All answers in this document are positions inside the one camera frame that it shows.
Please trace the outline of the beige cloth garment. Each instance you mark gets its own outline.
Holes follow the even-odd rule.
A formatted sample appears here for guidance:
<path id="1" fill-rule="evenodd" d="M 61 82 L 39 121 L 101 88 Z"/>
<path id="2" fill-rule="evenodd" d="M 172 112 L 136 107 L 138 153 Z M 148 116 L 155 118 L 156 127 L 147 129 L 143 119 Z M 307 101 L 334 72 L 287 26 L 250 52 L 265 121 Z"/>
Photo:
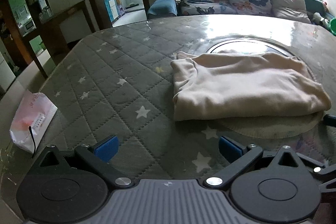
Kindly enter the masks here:
<path id="1" fill-rule="evenodd" d="M 179 52 L 170 65 L 176 121 L 300 117 L 331 108 L 322 84 L 294 57 Z"/>

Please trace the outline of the white pink storage bag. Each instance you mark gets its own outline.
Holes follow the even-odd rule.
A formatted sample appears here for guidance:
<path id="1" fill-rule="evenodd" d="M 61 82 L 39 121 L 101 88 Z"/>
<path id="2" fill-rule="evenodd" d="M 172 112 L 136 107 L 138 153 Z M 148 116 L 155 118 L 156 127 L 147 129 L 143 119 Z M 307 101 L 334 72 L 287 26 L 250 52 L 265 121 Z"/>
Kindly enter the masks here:
<path id="1" fill-rule="evenodd" d="M 13 143 L 35 154 L 57 110 L 45 94 L 26 90 L 10 126 Z"/>

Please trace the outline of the grey quilted star table cover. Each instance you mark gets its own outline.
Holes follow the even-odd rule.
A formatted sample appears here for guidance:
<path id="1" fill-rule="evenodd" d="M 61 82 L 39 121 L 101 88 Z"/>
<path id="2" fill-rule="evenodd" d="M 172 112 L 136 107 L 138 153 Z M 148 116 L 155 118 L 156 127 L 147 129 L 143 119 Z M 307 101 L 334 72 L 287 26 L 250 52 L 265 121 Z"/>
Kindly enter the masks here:
<path id="1" fill-rule="evenodd" d="M 300 117 L 174 119 L 178 53 L 263 55 L 304 62 L 331 108 Z M 35 155 L 5 156 L 1 198 L 23 223 L 312 223 L 335 222 L 335 36 L 292 20 L 249 15 L 155 19 L 83 38 L 41 88 L 58 108 Z M 110 165 L 131 188 L 46 188 L 45 148 L 72 151 L 118 137 Z M 206 178 L 229 165 L 226 136 L 260 146 L 263 156 L 227 189 Z"/>

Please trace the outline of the green plastic cup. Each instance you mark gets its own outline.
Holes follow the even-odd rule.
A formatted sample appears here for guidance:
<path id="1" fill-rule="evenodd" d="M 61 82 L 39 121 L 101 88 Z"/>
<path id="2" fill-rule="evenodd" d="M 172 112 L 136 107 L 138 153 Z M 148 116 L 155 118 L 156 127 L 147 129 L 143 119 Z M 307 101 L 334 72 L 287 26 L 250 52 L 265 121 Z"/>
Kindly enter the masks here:
<path id="1" fill-rule="evenodd" d="M 330 32 L 336 36 L 336 18 L 333 18 L 329 21 Z"/>

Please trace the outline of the white refrigerator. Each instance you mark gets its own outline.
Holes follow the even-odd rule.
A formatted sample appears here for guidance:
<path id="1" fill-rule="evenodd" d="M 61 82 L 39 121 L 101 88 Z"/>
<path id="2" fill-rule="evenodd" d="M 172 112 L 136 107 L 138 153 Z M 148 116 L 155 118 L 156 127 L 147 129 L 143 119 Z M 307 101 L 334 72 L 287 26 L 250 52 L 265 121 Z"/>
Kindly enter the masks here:
<path id="1" fill-rule="evenodd" d="M 15 80 L 15 75 L 10 69 L 3 55 L 0 53 L 0 91 L 1 94 L 5 94 L 7 89 Z"/>

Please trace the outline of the beige pillow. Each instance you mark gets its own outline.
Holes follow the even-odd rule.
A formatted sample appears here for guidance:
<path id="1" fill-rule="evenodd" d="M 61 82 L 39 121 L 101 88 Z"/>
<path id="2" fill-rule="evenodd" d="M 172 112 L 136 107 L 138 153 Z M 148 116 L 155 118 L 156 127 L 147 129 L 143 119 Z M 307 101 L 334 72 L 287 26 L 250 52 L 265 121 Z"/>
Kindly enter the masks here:
<path id="1" fill-rule="evenodd" d="M 311 24 L 305 0 L 272 0 L 272 15 L 276 18 Z"/>

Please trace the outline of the dark wooden side table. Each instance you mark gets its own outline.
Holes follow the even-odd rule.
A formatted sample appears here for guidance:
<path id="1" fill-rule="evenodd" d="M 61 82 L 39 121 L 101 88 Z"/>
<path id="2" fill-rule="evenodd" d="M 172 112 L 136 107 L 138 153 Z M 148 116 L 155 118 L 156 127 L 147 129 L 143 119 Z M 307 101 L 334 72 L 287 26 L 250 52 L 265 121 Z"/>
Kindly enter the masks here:
<path id="1" fill-rule="evenodd" d="M 52 63 L 58 65 L 80 39 L 94 32 L 95 27 L 86 3 L 80 1 L 38 24 L 34 30 L 23 35 L 22 39 L 42 76 L 47 79 L 50 73 L 39 61 L 30 41 L 41 37 Z"/>

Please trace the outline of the blue white cabinet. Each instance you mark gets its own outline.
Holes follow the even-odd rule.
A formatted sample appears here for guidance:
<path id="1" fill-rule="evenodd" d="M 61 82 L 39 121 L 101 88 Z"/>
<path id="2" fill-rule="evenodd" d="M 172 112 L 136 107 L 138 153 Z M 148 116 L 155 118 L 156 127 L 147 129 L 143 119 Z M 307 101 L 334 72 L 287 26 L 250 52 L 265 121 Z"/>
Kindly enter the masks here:
<path id="1" fill-rule="evenodd" d="M 104 0 L 111 23 L 121 18 L 125 11 L 120 0 Z"/>

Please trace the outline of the blue sofa bed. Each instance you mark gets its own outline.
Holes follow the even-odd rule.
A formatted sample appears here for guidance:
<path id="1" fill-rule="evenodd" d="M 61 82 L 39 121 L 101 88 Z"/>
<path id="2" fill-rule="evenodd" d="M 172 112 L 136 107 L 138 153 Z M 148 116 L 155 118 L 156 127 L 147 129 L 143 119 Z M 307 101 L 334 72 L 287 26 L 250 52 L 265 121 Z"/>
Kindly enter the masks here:
<path id="1" fill-rule="evenodd" d="M 323 26 L 335 34 L 335 17 L 320 0 L 179 0 L 181 15 L 273 16 Z"/>

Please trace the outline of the blue folded towel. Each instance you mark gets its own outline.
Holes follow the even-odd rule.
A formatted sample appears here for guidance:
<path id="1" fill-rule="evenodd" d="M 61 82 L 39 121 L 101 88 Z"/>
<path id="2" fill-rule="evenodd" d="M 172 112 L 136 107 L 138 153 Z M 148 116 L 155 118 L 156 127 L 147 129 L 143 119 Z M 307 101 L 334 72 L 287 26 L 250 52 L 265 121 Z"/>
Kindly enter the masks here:
<path id="1" fill-rule="evenodd" d="M 147 11 L 148 19 L 177 16 L 177 3 L 175 0 L 155 0 Z"/>

